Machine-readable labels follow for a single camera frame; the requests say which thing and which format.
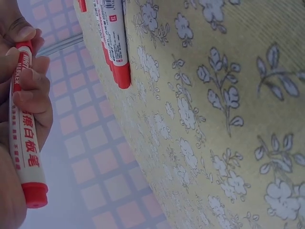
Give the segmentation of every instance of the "whiteboard marker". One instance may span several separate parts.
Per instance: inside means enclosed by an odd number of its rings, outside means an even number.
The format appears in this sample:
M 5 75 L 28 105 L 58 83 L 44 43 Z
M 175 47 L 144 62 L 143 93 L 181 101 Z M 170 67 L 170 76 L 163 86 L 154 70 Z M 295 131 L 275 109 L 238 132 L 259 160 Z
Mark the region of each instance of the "whiteboard marker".
M 12 100 L 15 92 L 21 91 L 19 76 L 23 69 L 31 68 L 31 42 L 16 44 L 19 60 L 10 85 L 10 156 L 26 200 L 27 208 L 41 208 L 48 204 L 44 172 L 33 114 L 20 110 Z
M 105 17 L 105 13 L 104 13 L 104 9 L 103 9 L 103 4 L 102 4 L 102 0 L 97 0 L 98 2 L 98 5 L 99 5 L 99 11 L 100 11 L 100 17 L 101 17 L 101 25 L 102 25 L 102 32 L 103 32 L 103 35 L 104 35 L 104 41 L 105 41 L 105 47 L 107 47 L 107 50 L 108 50 L 108 57 L 111 61 L 111 64 L 112 64 L 112 69 L 114 69 L 114 66 L 113 66 L 113 58 L 110 54 L 110 41 L 109 41 L 109 35 L 108 35 L 108 27 L 107 27 L 107 24 L 109 23 L 109 21 L 107 20 L 107 18 Z M 115 72 L 112 71 L 112 74 L 113 74 L 113 79 L 116 83 L 118 83 L 117 81 L 117 77 L 115 75 Z
M 121 89 L 131 84 L 130 68 L 127 56 L 122 0 L 102 0 L 103 12 L 108 20 L 106 24 L 109 38 L 109 54 L 113 60 L 113 72 Z
M 101 38 L 101 43 L 102 43 L 102 48 L 103 48 L 104 56 L 106 59 L 106 63 L 109 65 L 110 70 L 112 71 L 112 66 L 111 66 L 112 64 L 110 63 L 108 50 L 105 47 L 104 35 L 102 33 L 101 17 L 100 17 L 100 12 L 99 12 L 99 4 L 98 4 L 97 0 L 93 0 L 93 6 L 94 6 L 94 13 L 95 13 L 95 17 L 96 17 L 97 26 L 99 29 L 99 34 L 100 34 L 100 38 Z

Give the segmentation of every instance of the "floral pattern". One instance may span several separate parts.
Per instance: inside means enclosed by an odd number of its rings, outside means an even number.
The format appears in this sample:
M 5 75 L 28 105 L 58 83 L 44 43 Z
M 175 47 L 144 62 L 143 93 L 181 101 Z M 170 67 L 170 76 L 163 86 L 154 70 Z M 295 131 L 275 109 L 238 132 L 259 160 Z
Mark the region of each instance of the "floral pattern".
M 171 227 L 305 229 L 303 1 L 124 0 L 123 10 L 129 89 L 101 58 L 95 18 L 84 39 Z

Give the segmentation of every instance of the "barcode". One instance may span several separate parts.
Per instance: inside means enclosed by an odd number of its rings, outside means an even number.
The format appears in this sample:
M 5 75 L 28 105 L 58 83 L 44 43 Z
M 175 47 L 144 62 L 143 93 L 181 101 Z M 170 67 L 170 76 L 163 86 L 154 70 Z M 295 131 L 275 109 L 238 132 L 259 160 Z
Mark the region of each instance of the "barcode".
M 104 6 L 106 8 L 113 8 L 112 0 L 104 0 Z

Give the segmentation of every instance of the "hand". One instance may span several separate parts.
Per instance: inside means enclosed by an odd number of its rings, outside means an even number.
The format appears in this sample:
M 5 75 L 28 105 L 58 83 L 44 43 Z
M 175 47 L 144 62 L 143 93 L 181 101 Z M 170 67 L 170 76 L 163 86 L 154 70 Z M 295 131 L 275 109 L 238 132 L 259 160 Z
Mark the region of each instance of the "hand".
M 26 216 L 24 194 L 12 159 L 9 155 L 9 91 L 10 79 L 16 68 L 19 51 L 0 42 L 0 228 L 17 229 Z M 23 89 L 13 95 L 15 105 L 21 110 L 33 113 L 39 149 L 48 137 L 53 112 L 49 99 L 50 81 L 46 72 L 48 57 L 33 58 L 32 69 L 20 74 Z
M 0 0 L 0 35 L 10 46 L 32 40 L 33 56 L 43 46 L 41 30 L 34 29 L 22 16 L 17 0 Z

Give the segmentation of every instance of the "tiled floor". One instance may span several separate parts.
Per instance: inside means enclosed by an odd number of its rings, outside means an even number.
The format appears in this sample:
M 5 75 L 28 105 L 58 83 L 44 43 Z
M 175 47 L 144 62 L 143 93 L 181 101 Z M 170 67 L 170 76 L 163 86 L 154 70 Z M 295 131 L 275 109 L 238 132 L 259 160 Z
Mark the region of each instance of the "tiled floor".
M 72 0 L 20 0 L 47 45 L 80 31 Z M 54 125 L 42 150 L 49 204 L 22 229 L 169 229 L 83 43 L 51 56 Z

